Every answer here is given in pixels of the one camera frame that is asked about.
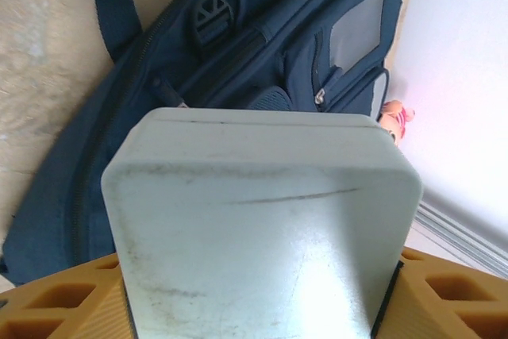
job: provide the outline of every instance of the backpack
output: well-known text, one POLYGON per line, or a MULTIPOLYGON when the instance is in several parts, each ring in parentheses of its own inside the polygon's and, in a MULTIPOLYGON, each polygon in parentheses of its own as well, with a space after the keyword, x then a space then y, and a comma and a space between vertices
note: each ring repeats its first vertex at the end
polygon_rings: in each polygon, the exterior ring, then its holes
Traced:
POLYGON ((115 251, 100 179, 151 110, 378 118, 389 82, 383 63, 402 4, 174 0, 141 33, 132 0, 95 2, 115 66, 62 131, 19 206, 0 266, 16 285, 115 251))

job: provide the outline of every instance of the gray rectangular patch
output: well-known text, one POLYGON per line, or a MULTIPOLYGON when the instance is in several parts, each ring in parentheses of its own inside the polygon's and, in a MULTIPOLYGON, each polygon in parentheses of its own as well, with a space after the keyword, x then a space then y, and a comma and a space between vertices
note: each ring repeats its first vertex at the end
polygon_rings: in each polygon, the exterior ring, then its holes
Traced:
POLYGON ((377 119, 381 107, 383 106, 383 98, 388 87, 388 76, 382 73, 374 80, 374 90, 372 95, 371 117, 377 119))
POLYGON ((330 66, 346 72, 379 45, 383 3, 364 0, 335 23, 330 37, 330 66))

